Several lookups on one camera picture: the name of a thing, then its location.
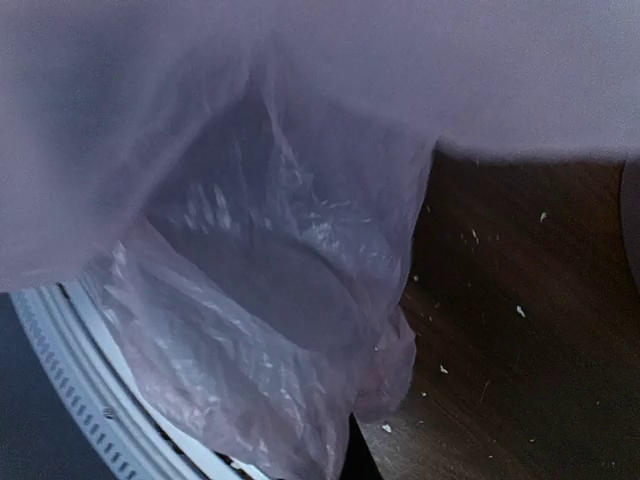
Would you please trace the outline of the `pink translucent plastic bag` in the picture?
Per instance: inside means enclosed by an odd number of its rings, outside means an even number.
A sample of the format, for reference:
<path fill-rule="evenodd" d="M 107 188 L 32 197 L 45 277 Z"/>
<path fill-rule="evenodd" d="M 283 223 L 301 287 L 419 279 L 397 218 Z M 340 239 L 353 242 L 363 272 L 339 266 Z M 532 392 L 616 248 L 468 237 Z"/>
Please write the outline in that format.
<path fill-rule="evenodd" d="M 639 152 L 635 1 L 5 1 L 1 287 L 89 279 L 148 404 L 283 479 L 408 391 L 438 144 Z"/>

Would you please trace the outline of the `aluminium front rail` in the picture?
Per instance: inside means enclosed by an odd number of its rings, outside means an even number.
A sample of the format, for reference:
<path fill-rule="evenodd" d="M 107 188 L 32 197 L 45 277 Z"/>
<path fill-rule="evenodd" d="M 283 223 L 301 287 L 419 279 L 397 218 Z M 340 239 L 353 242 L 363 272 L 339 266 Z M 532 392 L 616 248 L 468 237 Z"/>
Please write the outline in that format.
<path fill-rule="evenodd" d="M 257 468 L 182 433 L 141 398 L 82 283 L 22 290 L 10 298 L 62 403 L 116 478 L 263 478 Z"/>

